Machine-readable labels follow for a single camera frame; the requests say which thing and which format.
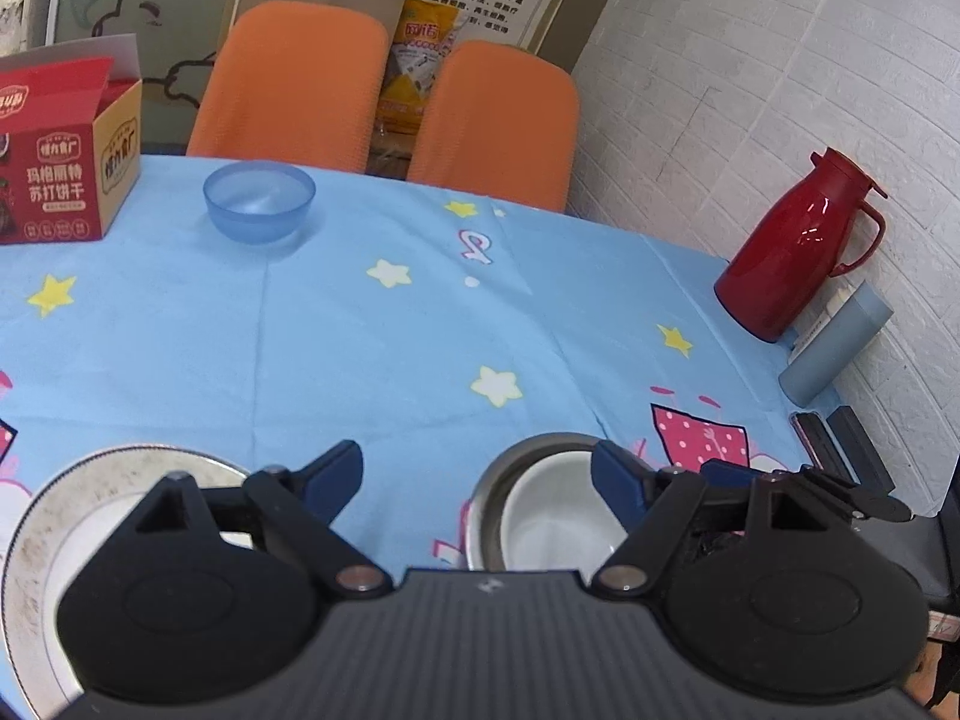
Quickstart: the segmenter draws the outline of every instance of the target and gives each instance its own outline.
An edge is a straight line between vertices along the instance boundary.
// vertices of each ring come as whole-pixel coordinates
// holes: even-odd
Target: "white brick wall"
[[[898,494],[937,511],[960,454],[960,0],[610,0],[574,76],[583,217],[730,257],[811,151],[889,191],[851,281],[896,314],[838,386]]]

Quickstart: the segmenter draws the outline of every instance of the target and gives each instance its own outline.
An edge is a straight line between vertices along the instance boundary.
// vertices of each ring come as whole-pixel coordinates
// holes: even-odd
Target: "red thermos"
[[[814,169],[776,201],[714,286],[730,315],[757,338],[774,343],[813,300],[827,276],[842,276],[877,251],[887,223],[867,203],[869,175],[839,151],[810,155]],[[858,211],[880,228],[852,265],[839,264]]]

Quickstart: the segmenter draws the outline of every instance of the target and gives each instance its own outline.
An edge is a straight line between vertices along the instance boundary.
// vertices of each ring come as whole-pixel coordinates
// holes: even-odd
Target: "phone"
[[[800,443],[806,449],[813,464],[847,482],[857,484],[843,457],[827,430],[827,425],[816,412],[794,412],[790,415],[790,424],[797,431]]]

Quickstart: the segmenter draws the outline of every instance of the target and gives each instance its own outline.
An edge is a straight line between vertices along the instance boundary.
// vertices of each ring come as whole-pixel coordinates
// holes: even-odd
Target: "white bowl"
[[[531,466],[507,496],[500,524],[508,571],[577,569],[585,583],[626,536],[593,488],[584,451]]]

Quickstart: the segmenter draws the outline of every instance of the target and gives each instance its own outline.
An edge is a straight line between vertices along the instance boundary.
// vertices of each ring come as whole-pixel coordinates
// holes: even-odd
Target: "stainless steel bowl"
[[[490,467],[473,490],[464,527],[467,568],[505,571],[500,549],[500,519],[510,490],[531,466],[560,452],[593,450],[600,439],[582,433],[544,433],[511,446]]]

